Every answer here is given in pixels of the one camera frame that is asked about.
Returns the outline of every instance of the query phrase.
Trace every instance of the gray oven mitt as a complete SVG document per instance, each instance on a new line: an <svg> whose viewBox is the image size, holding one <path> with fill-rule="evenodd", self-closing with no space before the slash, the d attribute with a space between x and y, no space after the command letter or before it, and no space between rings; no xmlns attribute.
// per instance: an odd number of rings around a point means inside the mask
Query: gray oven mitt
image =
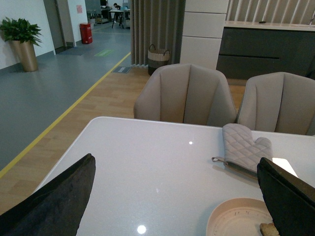
<svg viewBox="0 0 315 236"><path fill-rule="evenodd" d="M257 178L257 164L262 157L272 159L271 141L252 139L252 131L241 124L227 124L222 128L225 157L212 157L236 171Z"/></svg>

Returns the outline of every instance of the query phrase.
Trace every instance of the gray curtain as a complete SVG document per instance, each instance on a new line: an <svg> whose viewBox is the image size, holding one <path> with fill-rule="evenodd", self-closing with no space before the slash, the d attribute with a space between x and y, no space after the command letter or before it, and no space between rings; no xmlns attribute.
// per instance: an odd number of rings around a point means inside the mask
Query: gray curtain
<svg viewBox="0 0 315 236"><path fill-rule="evenodd" d="M183 36L185 0L129 0L131 64L147 65L148 49L171 52L169 64L179 63Z"/></svg>

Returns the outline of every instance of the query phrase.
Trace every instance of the green floor sign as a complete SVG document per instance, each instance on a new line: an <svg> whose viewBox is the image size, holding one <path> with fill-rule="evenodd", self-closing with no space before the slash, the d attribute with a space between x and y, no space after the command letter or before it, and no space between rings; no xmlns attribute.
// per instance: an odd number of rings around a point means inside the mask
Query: green floor sign
<svg viewBox="0 0 315 236"><path fill-rule="evenodd" d="M95 57L105 57L105 56L107 56L108 54L110 54L112 51L113 51L113 50L107 50L107 49L105 49L105 50L103 50L103 51L101 51L101 52L95 54L94 56L95 56Z"/></svg>

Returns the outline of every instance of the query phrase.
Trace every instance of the basket handle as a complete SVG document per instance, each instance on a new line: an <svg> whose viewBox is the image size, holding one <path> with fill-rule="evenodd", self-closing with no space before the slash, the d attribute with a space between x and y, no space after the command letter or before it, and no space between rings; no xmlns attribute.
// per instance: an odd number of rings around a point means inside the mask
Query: basket handle
<svg viewBox="0 0 315 236"><path fill-rule="evenodd" d="M149 50L151 50L151 46L154 47L154 50L156 50L156 47L154 46L154 44L151 44L150 47L149 47Z"/></svg>
<svg viewBox="0 0 315 236"><path fill-rule="evenodd" d="M166 51L164 52L163 56L165 56L165 53L166 53L167 51L169 52L169 54L171 54L171 52L170 52L169 50L166 50Z"/></svg>

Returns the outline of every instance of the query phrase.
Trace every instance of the gold planter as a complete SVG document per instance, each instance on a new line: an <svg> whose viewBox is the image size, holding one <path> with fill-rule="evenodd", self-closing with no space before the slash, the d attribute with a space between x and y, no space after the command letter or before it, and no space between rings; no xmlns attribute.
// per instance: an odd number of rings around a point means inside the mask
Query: gold planter
<svg viewBox="0 0 315 236"><path fill-rule="evenodd" d="M18 54L18 57L25 72L38 70L37 59L35 56L34 45L30 42L20 43L20 41L12 41L13 47Z"/></svg>

